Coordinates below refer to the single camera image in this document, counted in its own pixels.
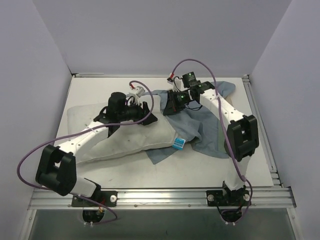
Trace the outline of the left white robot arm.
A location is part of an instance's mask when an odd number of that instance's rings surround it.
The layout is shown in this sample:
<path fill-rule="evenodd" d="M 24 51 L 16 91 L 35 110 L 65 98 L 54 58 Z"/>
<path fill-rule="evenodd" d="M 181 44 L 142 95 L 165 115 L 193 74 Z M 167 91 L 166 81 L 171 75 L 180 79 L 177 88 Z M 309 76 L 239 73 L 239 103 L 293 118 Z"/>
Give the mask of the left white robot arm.
<path fill-rule="evenodd" d="M 101 186 L 77 175 L 76 160 L 91 148 L 113 135 L 121 125 L 143 126 L 157 122 L 147 102 L 128 103 L 126 95 L 114 92 L 107 106 L 83 131 L 58 146 L 47 145 L 41 154 L 35 180 L 61 196 L 83 196 L 90 206 L 101 201 Z"/>

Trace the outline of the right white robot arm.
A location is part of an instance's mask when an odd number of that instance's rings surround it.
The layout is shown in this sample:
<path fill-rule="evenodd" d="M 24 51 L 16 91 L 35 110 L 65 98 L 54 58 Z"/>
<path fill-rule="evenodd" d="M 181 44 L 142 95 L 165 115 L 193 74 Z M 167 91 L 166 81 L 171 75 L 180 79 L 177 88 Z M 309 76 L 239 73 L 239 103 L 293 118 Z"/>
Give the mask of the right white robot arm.
<path fill-rule="evenodd" d="M 218 92 L 217 82 L 201 82 L 193 72 L 182 77 L 171 74 L 167 81 L 164 115 L 175 115 L 191 102 L 197 102 L 219 119 L 224 135 L 224 148 L 229 156 L 228 172 L 223 181 L 222 200 L 232 205 L 240 198 L 238 190 L 248 184 L 246 173 L 252 155 L 259 146 L 258 121 L 228 103 Z"/>

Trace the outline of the white pillow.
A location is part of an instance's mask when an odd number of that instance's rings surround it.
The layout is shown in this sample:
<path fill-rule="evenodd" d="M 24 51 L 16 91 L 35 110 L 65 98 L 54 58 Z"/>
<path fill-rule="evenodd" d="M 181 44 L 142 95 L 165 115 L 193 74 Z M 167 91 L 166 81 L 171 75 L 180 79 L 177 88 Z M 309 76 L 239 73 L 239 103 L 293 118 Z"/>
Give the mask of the white pillow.
<path fill-rule="evenodd" d="M 156 122 L 147 126 L 140 124 L 121 126 L 111 137 L 97 143 L 82 156 L 77 156 L 76 162 L 80 164 L 108 160 L 145 150 L 171 148 L 178 133 L 169 119 L 162 114 L 167 102 L 167 93 L 155 91 L 153 98 L 152 114 L 157 117 Z M 78 133 L 88 127 L 106 105 L 104 102 L 69 108 L 67 110 L 68 134 Z"/>

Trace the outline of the blue pillowcase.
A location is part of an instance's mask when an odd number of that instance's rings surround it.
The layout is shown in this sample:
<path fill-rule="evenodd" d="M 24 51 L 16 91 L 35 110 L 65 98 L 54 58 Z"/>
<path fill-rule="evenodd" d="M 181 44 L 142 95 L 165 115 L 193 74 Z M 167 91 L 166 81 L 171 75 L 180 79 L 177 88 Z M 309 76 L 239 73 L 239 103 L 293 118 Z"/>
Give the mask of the blue pillowcase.
<path fill-rule="evenodd" d="M 218 81 L 217 87 L 218 93 L 223 98 L 228 97 L 236 90 L 236 85 L 227 81 Z M 160 97 L 160 111 L 162 113 L 167 103 L 167 90 L 154 90 L 152 95 L 154 98 L 155 96 Z M 178 134 L 178 138 L 190 143 L 194 151 L 219 159 L 229 157 L 223 147 L 225 137 L 220 121 L 206 107 L 197 111 L 184 109 L 177 114 L 166 116 L 166 119 Z M 156 165 L 177 151 L 178 149 L 170 146 L 149 149 L 146 150 L 146 154 Z"/>

